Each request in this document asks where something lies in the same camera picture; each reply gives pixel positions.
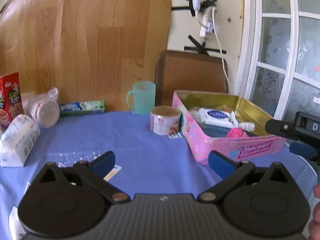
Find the person's hand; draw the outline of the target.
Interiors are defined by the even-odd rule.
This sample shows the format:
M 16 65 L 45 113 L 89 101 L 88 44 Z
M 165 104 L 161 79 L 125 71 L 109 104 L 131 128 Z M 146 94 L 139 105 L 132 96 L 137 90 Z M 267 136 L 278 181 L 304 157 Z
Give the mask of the person's hand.
M 308 240 L 320 240 L 320 203 L 313 210 L 313 219 L 309 224 Z

